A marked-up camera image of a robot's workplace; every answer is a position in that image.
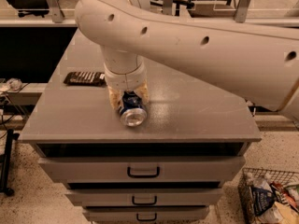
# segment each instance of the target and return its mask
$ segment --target drawer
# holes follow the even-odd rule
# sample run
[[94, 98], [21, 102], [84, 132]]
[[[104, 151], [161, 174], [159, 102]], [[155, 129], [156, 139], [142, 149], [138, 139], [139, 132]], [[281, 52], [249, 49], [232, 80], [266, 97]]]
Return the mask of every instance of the drawer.
[[184, 206], [216, 204], [222, 189], [84, 189], [69, 190], [74, 206]]
[[88, 208], [83, 215], [89, 221], [160, 221], [197, 220], [206, 218], [208, 207], [139, 207], [139, 208]]
[[232, 180], [243, 157], [41, 158], [54, 182], [193, 182]]

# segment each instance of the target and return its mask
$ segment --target table surface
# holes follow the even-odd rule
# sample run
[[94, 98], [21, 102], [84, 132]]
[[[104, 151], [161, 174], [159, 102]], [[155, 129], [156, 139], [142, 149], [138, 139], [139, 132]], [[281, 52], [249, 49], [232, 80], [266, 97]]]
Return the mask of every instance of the table surface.
[[20, 140], [30, 144], [260, 140], [242, 98], [154, 61], [145, 62], [150, 98], [148, 118], [138, 127], [126, 127], [110, 106], [106, 86], [64, 84], [69, 72], [104, 71], [100, 47], [77, 30]]

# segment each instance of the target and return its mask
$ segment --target can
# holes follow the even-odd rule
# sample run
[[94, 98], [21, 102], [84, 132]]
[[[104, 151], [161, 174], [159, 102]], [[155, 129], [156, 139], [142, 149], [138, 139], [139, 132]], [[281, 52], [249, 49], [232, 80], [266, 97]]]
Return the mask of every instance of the can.
[[147, 118], [147, 111], [142, 104], [142, 99], [133, 91], [125, 91], [120, 105], [121, 123], [135, 127]]

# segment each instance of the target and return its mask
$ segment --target speckled floor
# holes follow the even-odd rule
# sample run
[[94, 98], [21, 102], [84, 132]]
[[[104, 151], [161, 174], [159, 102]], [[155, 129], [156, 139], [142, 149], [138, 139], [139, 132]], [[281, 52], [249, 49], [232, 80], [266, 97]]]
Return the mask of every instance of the speckled floor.
[[[299, 132], [281, 116], [256, 116], [263, 140], [246, 152], [246, 166], [299, 172]], [[4, 140], [0, 153], [3, 152]], [[64, 196], [65, 188], [54, 184], [37, 164], [38, 156], [27, 144], [13, 145], [9, 186], [15, 195], [0, 195], [0, 223], [5, 224], [85, 224], [89, 223]], [[237, 191], [240, 173], [224, 185], [224, 195], [201, 221], [164, 222], [163, 224], [243, 224]]]

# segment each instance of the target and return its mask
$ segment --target mesh basket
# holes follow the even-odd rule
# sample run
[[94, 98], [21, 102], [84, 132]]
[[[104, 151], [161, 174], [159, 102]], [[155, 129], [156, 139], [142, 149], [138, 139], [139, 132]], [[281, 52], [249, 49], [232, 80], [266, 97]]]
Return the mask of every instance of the mesh basket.
[[252, 173], [253, 177], [262, 177], [265, 174], [270, 174], [273, 181], [281, 183], [282, 185], [299, 181], [299, 173], [296, 172], [244, 168], [242, 170], [242, 176], [240, 177], [240, 181], [238, 184], [238, 191], [242, 204], [244, 219], [248, 224], [259, 224], [260, 222], [256, 220], [256, 216], [254, 215], [253, 200], [250, 187], [246, 185], [247, 173]]

